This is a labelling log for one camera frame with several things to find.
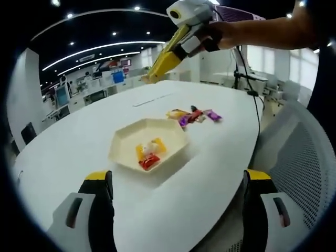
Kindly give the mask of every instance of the white table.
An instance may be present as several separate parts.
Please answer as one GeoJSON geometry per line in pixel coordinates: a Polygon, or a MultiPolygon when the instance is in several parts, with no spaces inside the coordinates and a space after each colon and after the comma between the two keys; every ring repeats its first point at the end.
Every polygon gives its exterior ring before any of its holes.
{"type": "MultiPolygon", "coordinates": [[[[257,104],[261,114],[260,99],[257,104]]],[[[100,100],[53,124],[17,157],[13,176],[24,171],[22,199],[47,230],[53,211],[89,173],[111,169],[118,251],[189,251],[237,191],[257,133],[254,101],[245,92],[166,80],[100,100]],[[169,110],[189,110],[190,105],[213,109],[224,119],[188,125],[191,143],[170,167],[148,176],[108,160],[116,129],[142,118],[165,118],[169,110]]]]}

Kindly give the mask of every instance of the black cable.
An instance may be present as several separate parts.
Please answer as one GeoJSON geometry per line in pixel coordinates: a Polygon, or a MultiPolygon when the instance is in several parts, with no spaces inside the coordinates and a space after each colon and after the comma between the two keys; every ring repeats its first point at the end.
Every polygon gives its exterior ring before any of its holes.
{"type": "MultiPolygon", "coordinates": [[[[221,16],[221,14],[216,10],[216,9],[212,9],[215,13],[217,13],[217,15],[220,17],[220,19],[222,21],[224,21],[223,17],[221,16]]],[[[259,135],[260,135],[260,117],[259,117],[259,112],[258,112],[258,106],[257,106],[257,101],[256,101],[256,96],[258,96],[260,98],[260,100],[262,101],[263,105],[264,105],[264,108],[265,108],[265,104],[264,104],[264,101],[262,100],[262,98],[259,96],[259,94],[253,89],[252,85],[250,84],[250,81],[248,79],[248,73],[247,73],[247,68],[246,68],[246,65],[245,65],[245,61],[244,61],[244,58],[243,58],[243,55],[241,54],[242,52],[239,50],[239,48],[237,47],[236,48],[237,51],[239,52],[239,55],[241,57],[241,60],[243,62],[243,65],[244,65],[244,70],[245,70],[245,74],[246,74],[246,80],[247,80],[247,84],[249,86],[249,88],[251,89],[251,91],[248,91],[247,93],[251,96],[253,96],[253,100],[254,100],[254,104],[256,106],[256,111],[257,111],[257,119],[258,119],[258,137],[257,139],[259,138],[259,135]]]]}

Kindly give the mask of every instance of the hexagonal bowl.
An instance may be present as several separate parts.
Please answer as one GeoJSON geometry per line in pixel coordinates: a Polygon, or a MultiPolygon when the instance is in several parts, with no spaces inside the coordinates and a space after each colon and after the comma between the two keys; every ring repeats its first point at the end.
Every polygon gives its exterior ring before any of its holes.
{"type": "Polygon", "coordinates": [[[109,159],[143,173],[151,173],[188,144],[188,137],[176,120],[172,119],[141,119],[120,130],[117,130],[112,139],[109,159]],[[158,154],[160,160],[148,171],[138,163],[135,147],[146,144],[155,138],[160,138],[167,151],[158,154]]]}

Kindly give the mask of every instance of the office desk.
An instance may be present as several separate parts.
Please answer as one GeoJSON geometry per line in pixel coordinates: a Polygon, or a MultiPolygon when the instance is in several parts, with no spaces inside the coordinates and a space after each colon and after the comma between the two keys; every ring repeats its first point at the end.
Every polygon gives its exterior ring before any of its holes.
{"type": "MultiPolygon", "coordinates": [[[[261,114],[260,99],[257,104],[261,114]]],[[[78,191],[89,173],[111,169],[118,251],[187,252],[230,203],[257,134],[254,101],[245,92],[165,80],[115,94],[63,118],[25,147],[12,171],[15,179],[24,171],[22,199],[47,230],[53,211],[69,193],[78,191]],[[108,160],[115,130],[142,118],[165,118],[169,110],[189,110],[191,105],[213,109],[223,121],[188,125],[190,145],[174,163],[144,175],[108,160]]]]}

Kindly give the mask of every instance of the ceiling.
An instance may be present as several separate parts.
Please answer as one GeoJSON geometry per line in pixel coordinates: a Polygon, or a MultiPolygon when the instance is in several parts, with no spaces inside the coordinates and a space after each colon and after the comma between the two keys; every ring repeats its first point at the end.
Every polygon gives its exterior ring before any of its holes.
{"type": "MultiPolygon", "coordinates": [[[[291,12],[294,0],[218,0],[222,5],[243,9],[267,19],[283,17],[291,12]]],[[[166,14],[165,10],[176,0],[60,0],[60,6],[51,4],[51,0],[29,1],[27,8],[35,10],[35,18],[27,18],[28,29],[22,31],[30,38],[50,25],[67,18],[69,13],[80,14],[92,10],[129,8],[139,6],[143,10],[166,14]]],[[[39,54],[40,83],[42,89],[58,81],[58,73],[74,67],[80,63],[79,58],[95,54],[95,59],[110,55],[139,51],[141,47],[151,45],[135,44],[113,46],[96,49],[90,52],[66,59],[49,69],[43,68],[56,60],[101,45],[139,40],[168,41],[174,34],[176,27],[166,17],[140,12],[105,12],[70,18],[65,22],[47,30],[29,43],[29,48],[39,54]]]]}

